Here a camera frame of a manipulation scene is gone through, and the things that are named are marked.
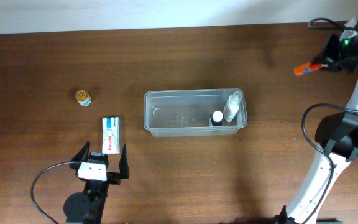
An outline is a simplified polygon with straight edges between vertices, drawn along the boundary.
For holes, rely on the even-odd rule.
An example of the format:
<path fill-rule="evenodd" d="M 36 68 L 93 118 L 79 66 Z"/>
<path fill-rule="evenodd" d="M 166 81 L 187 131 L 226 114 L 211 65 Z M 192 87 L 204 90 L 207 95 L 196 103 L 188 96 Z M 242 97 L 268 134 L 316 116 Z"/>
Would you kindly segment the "orange tube white cap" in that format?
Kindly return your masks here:
<path fill-rule="evenodd" d="M 308 62 L 306 64 L 303 64 L 303 65 L 300 65 L 298 67 L 295 67 L 293 69 L 293 72 L 294 72 L 295 75 L 300 76 L 300 75 L 304 75 L 306 73 L 310 73 L 310 72 L 319 70 L 319 69 L 324 68 L 324 67 L 327 67 L 327 65 L 319 64 L 319 63 L 313 64 L 311 62 Z"/>

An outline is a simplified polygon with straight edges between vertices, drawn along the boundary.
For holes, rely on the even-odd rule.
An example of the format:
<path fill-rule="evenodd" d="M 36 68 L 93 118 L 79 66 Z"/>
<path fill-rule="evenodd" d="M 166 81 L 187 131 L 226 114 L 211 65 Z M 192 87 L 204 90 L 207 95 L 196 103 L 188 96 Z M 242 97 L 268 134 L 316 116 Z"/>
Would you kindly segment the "dark bottle white cap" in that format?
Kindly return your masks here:
<path fill-rule="evenodd" d="M 221 111 L 215 111 L 210 117 L 209 117 L 209 126 L 215 127 L 215 126 L 222 126 L 223 125 L 223 113 Z"/>

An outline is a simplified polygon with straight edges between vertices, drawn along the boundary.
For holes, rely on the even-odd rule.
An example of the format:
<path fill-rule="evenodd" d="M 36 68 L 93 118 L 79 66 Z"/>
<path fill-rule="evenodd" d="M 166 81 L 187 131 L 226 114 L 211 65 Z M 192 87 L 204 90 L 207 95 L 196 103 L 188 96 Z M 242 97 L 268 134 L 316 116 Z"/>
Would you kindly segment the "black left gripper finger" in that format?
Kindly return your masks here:
<path fill-rule="evenodd" d="M 71 159 L 70 168 L 78 170 L 82 162 L 86 162 L 90 151 L 90 141 L 86 141 L 85 145 Z"/>
<path fill-rule="evenodd" d="M 123 146 L 119 161 L 119 172 L 108 172 L 107 178 L 111 185 L 120 185 L 122 179 L 129 179 L 129 164 L 127 161 L 127 147 Z"/>

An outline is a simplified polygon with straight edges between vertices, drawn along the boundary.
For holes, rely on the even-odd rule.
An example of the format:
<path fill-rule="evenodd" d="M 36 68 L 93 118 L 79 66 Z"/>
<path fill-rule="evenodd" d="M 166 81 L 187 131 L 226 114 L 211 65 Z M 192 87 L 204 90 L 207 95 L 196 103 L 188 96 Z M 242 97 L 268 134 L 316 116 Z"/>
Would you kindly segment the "white spray bottle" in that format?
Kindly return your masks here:
<path fill-rule="evenodd" d="M 243 94 L 240 91 L 234 92 L 229 96 L 223 109 L 223 116 L 226 122 L 230 123 L 238 113 L 243 101 Z"/>

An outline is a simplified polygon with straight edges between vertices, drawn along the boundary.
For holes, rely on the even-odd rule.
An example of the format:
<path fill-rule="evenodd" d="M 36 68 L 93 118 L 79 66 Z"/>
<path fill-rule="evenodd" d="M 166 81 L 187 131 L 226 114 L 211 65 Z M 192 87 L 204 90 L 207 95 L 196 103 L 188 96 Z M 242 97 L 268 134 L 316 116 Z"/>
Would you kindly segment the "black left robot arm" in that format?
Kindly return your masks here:
<path fill-rule="evenodd" d="M 102 153 L 90 153 L 90 142 L 73 157 L 69 167 L 85 183 L 81 192 L 71 194 L 64 203 L 66 223 L 100 223 L 107 197 L 108 157 Z"/>

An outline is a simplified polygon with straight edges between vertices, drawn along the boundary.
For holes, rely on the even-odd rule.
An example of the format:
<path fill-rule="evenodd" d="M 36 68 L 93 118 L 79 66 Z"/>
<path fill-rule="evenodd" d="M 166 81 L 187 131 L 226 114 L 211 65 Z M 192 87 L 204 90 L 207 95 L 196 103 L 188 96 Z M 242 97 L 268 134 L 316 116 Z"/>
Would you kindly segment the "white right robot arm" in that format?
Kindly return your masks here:
<path fill-rule="evenodd" d="M 312 61 L 294 69 L 295 75 L 314 70 L 348 73 L 358 63 L 358 29 L 356 21 L 340 25 L 326 20 L 326 30 L 339 30 L 331 35 L 323 50 Z M 254 223 L 316 223 L 318 212 L 341 172 L 358 157 L 358 80 L 345 107 L 326 104 L 337 110 L 319 124 L 315 140 L 310 144 L 316 149 L 312 165 L 292 201 L 272 219 L 255 219 Z"/>

